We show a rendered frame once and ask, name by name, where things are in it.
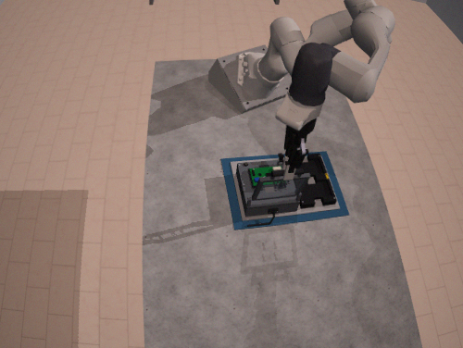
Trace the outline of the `green circuit board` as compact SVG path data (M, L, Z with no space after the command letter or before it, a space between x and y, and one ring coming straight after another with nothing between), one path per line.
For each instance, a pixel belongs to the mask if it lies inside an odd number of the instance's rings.
M282 166L279 167L267 167L267 168L252 168L250 169L250 174L254 186L257 186L258 179L261 177L270 177L271 171L282 170Z

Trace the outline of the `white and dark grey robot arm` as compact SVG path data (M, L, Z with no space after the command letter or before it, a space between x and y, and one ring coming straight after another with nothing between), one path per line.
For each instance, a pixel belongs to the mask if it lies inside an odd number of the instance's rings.
M255 98L268 98L281 79L291 75L275 118L297 131L319 117L328 85L353 103L367 102L387 60L393 12L374 0L344 0L344 4L346 10L314 21L306 41L293 19L277 18L270 24L266 54L238 56L236 84ZM369 56L368 64L334 47L352 38Z

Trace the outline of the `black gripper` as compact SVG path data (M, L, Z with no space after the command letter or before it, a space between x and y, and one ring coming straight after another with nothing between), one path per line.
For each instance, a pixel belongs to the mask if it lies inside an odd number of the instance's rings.
M282 170L285 170L283 180L292 180L295 169L301 167L305 156L308 154L308 149L305 148L307 135L314 130L316 120L317 118L312 119L301 130L295 130L286 125L284 141L284 150L286 152L282 165Z

